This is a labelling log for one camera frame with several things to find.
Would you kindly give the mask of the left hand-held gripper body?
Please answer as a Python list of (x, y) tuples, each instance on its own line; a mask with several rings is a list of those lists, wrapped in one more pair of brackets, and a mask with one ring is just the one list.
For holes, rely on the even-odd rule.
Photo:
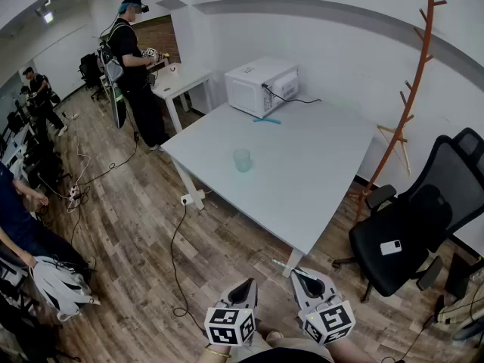
[(209, 342), (220, 346), (249, 346), (256, 331), (256, 312), (257, 295), (249, 295), (241, 302), (221, 296), (207, 309), (204, 325)]

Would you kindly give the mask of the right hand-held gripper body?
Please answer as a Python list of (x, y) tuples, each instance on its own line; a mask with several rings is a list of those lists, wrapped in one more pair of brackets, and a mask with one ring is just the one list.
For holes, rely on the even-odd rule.
[(348, 300), (329, 304), (323, 302), (301, 309), (302, 330), (319, 345), (327, 345), (346, 337), (355, 326), (355, 317)]

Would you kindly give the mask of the teal striped paper straw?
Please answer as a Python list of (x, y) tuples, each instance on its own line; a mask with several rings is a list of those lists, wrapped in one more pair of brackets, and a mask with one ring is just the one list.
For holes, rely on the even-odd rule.
[(276, 259), (273, 259), (272, 261), (273, 261), (273, 263), (279, 265), (280, 267), (282, 267), (284, 269), (283, 274), (290, 275), (291, 272), (294, 272), (295, 274), (298, 274), (298, 275), (301, 275), (303, 277), (312, 279), (313, 281), (317, 280), (317, 278), (314, 275), (311, 275), (311, 274), (309, 274), (309, 273), (307, 273), (307, 272), (305, 272), (305, 271), (303, 271), (299, 268), (290, 267), (290, 266), (288, 266), (288, 265), (286, 265), (286, 264), (284, 264), (284, 263), (282, 263), (282, 262), (280, 262)]

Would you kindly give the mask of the translucent teal cup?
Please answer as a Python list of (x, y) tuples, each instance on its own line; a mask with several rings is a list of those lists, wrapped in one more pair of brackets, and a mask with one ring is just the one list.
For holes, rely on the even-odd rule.
[(236, 149), (233, 153), (234, 163), (239, 172), (248, 172), (252, 166), (250, 152), (247, 149)]

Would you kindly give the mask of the person's left forearm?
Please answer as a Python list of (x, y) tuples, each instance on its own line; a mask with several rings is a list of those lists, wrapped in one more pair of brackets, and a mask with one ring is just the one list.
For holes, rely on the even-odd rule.
[(231, 347), (216, 344), (207, 345), (198, 363), (226, 363), (231, 357)]

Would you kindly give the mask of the person's right forearm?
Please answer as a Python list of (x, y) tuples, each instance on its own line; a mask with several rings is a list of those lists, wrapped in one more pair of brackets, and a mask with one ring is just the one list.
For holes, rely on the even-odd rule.
[(351, 340), (342, 338), (325, 345), (334, 363), (377, 363)]

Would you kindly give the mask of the white table leg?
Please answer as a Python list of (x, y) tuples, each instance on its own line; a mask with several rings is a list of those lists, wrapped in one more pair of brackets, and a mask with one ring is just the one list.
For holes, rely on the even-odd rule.
[(291, 271), (298, 266), (301, 259), (304, 257), (305, 253), (298, 250), (297, 248), (293, 248), (290, 254), (289, 259), (287, 260), (286, 265), (284, 266), (283, 276), (285, 278), (290, 277)]
[(202, 190), (197, 190), (193, 181), (192, 181), (192, 178), (191, 178), (191, 175), (189, 173), (188, 170), (186, 170), (185, 167), (183, 167), (182, 164), (180, 164), (179, 161), (177, 161), (176, 158), (174, 158), (174, 156), (171, 156), (171, 160), (178, 172), (178, 175), (180, 176), (185, 188), (186, 188), (186, 191), (188, 192), (188, 194), (190, 194), (194, 200), (194, 205), (199, 209), (199, 210), (203, 210), (204, 209), (204, 204), (203, 204), (203, 201), (202, 199), (204, 197), (201, 197), (201, 194), (204, 194), (204, 192)]

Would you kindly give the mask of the person's dark shirt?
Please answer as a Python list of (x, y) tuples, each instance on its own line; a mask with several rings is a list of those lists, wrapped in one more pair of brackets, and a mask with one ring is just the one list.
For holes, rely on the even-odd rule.
[(328, 359), (300, 349), (275, 348), (251, 355), (239, 363), (332, 363)]

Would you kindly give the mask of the white smartphone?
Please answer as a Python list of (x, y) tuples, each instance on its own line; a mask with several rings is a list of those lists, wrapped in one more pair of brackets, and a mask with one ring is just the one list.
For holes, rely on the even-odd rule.
[(399, 240), (391, 240), (380, 244), (380, 252), (382, 256), (397, 254), (401, 251), (402, 245)]

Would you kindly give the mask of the wooden clothes hanger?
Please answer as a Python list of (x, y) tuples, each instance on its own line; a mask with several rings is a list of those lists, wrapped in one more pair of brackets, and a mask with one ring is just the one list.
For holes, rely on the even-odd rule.
[[(390, 137), (394, 136), (394, 134), (397, 132), (397, 129), (388, 128), (382, 125), (378, 125), (377, 129), (388, 144), (391, 143)], [(408, 144), (408, 140), (405, 138), (403, 131), (401, 131), (399, 133), (399, 137), (396, 140), (396, 144), (392, 147), (392, 152), (397, 156), (401, 164), (405, 167), (408, 176), (410, 176), (411, 165), (408, 157), (407, 144)], [(399, 152), (396, 150), (397, 145), (400, 146), (400, 150), (402, 154), (399, 154)]]

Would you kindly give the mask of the white microwave oven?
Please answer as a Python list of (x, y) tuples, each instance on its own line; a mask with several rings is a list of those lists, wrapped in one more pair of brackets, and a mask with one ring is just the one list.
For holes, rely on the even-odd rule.
[(263, 57), (225, 74), (228, 103), (263, 119), (299, 93), (299, 65)]

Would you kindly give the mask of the orange coat rack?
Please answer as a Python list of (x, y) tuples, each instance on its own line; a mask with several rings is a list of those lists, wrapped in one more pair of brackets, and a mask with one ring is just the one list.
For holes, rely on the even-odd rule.
[[(421, 41), (420, 57), (419, 57), (413, 82), (410, 83), (409, 81), (405, 81), (405, 85), (409, 89), (408, 96), (406, 96), (403, 92), (399, 92), (404, 105), (404, 110), (398, 125), (394, 128), (394, 129), (397, 129), (397, 132), (394, 134), (394, 136), (390, 137), (391, 143), (387, 145), (387, 149), (380, 163), (378, 164), (377, 168), (374, 171), (374, 174), (372, 175), (370, 181), (367, 183), (365, 188), (362, 191), (359, 191), (358, 193), (349, 192), (347, 194), (349, 197), (353, 198), (358, 205), (357, 212), (355, 215), (355, 223), (358, 222), (361, 216), (364, 202), (369, 201), (370, 196), (373, 194), (373, 191), (371, 190), (371, 188), (373, 187), (375, 181), (377, 180), (378, 176), (380, 175), (384, 166), (386, 165), (386, 162), (388, 161), (390, 154), (392, 153), (392, 147), (396, 144), (396, 140), (399, 137), (399, 133), (401, 131), (403, 131), (404, 133), (404, 129), (407, 123), (414, 118), (414, 114), (412, 113), (412, 108), (414, 105), (415, 98), (417, 97), (417, 91), (419, 89), (420, 82), (422, 80), (424, 68), (426, 64), (433, 59), (433, 56), (430, 53), (430, 43), (431, 43), (432, 30), (433, 30), (434, 9), (436, 6), (446, 5), (446, 4), (447, 4), (446, 0), (438, 0), (438, 1), (427, 0), (427, 11), (424, 12), (422, 9), (419, 10), (425, 22), (425, 27), (423, 31), (420, 31), (415, 26), (413, 27), (413, 29)], [(402, 154), (399, 145), (396, 146), (396, 150), (399, 152), (399, 154)]]

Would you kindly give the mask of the small white desk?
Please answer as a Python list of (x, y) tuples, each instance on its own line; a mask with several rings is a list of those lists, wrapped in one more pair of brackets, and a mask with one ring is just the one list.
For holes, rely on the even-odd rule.
[[(189, 106), (185, 97), (185, 92), (202, 85), (205, 94), (205, 102), (208, 112), (213, 109), (212, 95), (211, 95), (211, 72), (200, 66), (191, 66), (190, 64), (178, 64), (179, 72), (177, 76), (169, 74), (167, 67), (158, 71), (158, 77), (155, 79), (153, 93), (163, 99), (169, 111), (172, 124), (175, 132), (179, 133), (183, 128), (178, 117), (177, 110), (174, 105), (174, 99), (179, 97), (184, 112), (189, 111)], [(170, 87), (171, 90), (164, 92), (165, 88)]]

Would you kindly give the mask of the black background office chair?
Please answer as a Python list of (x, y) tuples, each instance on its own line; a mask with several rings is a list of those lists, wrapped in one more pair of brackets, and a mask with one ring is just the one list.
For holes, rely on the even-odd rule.
[(95, 53), (87, 54), (81, 58), (79, 72), (81, 73), (82, 80), (88, 88), (98, 88), (91, 95), (93, 101), (98, 100), (104, 87), (101, 82), (102, 72), (98, 66), (98, 58)]

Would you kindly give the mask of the white strapped backpack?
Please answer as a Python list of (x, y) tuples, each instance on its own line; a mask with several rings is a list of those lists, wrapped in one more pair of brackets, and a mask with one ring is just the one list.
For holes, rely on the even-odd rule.
[(101, 304), (74, 268), (46, 256), (37, 256), (34, 260), (36, 264), (29, 270), (30, 276), (47, 304), (57, 311), (59, 321), (80, 315), (83, 306)]

